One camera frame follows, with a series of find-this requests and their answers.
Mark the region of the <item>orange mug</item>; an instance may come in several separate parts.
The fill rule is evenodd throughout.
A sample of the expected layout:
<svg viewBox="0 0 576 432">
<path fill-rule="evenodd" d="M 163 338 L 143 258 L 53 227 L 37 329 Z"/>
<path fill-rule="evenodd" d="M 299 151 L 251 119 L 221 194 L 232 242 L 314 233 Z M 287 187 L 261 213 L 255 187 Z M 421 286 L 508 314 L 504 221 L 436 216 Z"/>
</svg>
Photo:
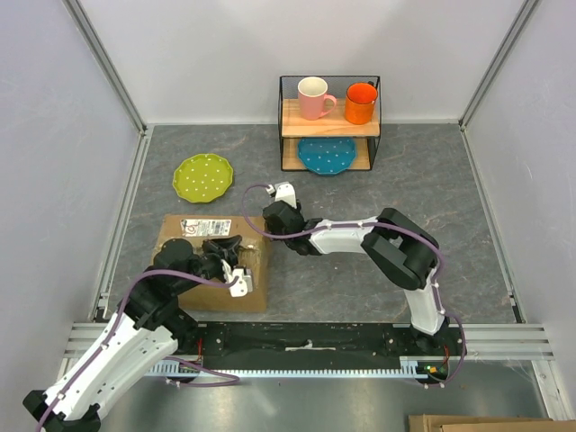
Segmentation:
<svg viewBox="0 0 576 432">
<path fill-rule="evenodd" d="M 378 90 L 370 83 L 354 83 L 346 90 L 345 118 L 355 125 L 367 124 L 374 114 Z"/>
</svg>

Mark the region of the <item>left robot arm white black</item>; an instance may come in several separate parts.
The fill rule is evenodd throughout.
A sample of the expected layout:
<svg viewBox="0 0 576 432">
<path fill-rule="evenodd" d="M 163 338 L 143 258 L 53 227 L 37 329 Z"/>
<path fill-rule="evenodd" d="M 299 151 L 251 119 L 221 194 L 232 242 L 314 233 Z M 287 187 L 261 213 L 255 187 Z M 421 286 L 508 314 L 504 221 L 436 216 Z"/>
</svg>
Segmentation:
<svg viewBox="0 0 576 432">
<path fill-rule="evenodd" d="M 37 430 L 98 430 L 107 410 L 152 366 L 194 350 L 198 323 L 178 297 L 202 284 L 229 289 L 242 281 L 241 240 L 207 239 L 199 253 L 184 238 L 166 241 L 73 368 L 24 398 Z"/>
</svg>

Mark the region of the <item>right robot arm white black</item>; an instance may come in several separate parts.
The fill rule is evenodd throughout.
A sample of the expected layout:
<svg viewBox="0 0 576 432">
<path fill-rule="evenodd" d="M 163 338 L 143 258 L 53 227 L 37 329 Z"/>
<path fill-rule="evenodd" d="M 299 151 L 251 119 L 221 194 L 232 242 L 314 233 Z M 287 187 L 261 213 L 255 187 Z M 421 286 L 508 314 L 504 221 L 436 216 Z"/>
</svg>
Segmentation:
<svg viewBox="0 0 576 432">
<path fill-rule="evenodd" d="M 441 305 L 437 277 L 444 257 L 437 241 L 401 212 L 354 221 L 306 220 L 299 205 L 273 202 L 263 209 L 266 235 L 302 256 L 357 253 L 371 258 L 404 290 L 413 346 L 433 354 L 447 344 L 449 318 Z"/>
</svg>

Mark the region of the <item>pink mug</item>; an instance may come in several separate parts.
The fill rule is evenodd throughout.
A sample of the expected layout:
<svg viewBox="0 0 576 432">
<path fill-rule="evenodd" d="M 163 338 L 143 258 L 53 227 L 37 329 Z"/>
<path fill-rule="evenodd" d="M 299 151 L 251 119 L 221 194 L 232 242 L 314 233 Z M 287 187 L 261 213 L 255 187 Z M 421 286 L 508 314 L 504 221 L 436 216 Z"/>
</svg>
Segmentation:
<svg viewBox="0 0 576 432">
<path fill-rule="evenodd" d="M 297 85 L 301 117 L 305 120 L 320 119 L 337 107 L 337 98 L 328 94 L 328 83 L 319 76 L 307 76 Z"/>
</svg>

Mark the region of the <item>green dotted plate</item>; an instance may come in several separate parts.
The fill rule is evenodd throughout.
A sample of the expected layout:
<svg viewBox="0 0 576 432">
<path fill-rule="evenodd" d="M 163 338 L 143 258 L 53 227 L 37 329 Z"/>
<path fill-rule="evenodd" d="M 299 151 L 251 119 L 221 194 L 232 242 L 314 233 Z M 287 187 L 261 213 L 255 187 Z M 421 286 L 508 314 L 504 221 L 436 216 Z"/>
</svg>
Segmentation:
<svg viewBox="0 0 576 432">
<path fill-rule="evenodd" d="M 210 203 L 222 197 L 233 180 L 234 169 L 225 157 L 201 153 L 179 165 L 172 186 L 177 196 L 189 203 Z"/>
</svg>

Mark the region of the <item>cardboard sheet corner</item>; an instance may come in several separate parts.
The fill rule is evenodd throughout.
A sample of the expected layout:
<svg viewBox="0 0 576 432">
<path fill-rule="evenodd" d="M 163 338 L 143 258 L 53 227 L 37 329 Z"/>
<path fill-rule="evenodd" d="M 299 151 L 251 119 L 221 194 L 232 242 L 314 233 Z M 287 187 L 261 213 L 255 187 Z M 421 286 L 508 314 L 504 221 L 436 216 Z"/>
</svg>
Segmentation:
<svg viewBox="0 0 576 432">
<path fill-rule="evenodd" d="M 550 418 L 417 415 L 409 416 L 409 431 L 575 432 L 575 421 Z"/>
</svg>

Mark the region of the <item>brown cardboard express box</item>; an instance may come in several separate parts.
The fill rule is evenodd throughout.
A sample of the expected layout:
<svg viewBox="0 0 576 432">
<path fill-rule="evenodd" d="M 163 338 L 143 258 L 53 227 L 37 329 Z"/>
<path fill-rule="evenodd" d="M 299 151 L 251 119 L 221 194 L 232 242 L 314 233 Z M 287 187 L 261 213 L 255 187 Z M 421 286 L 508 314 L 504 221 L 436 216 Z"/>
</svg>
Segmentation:
<svg viewBox="0 0 576 432">
<path fill-rule="evenodd" d="M 200 265 L 210 284 L 198 284 L 179 295 L 180 307 L 191 311 L 264 312 L 267 305 L 269 241 L 251 226 L 260 217 L 168 214 L 154 249 L 157 266 L 190 272 Z"/>
</svg>

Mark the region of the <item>blue dotted plate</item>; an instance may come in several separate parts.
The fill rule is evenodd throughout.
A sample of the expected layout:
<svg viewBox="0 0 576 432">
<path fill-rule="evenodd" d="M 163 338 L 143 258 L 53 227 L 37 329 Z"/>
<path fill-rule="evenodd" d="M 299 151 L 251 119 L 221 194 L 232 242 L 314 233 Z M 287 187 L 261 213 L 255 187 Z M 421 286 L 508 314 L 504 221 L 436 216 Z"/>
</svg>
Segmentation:
<svg viewBox="0 0 576 432">
<path fill-rule="evenodd" d="M 335 176 L 348 170 L 356 159 L 352 138 L 302 138 L 296 154 L 303 166 L 319 176 Z"/>
</svg>

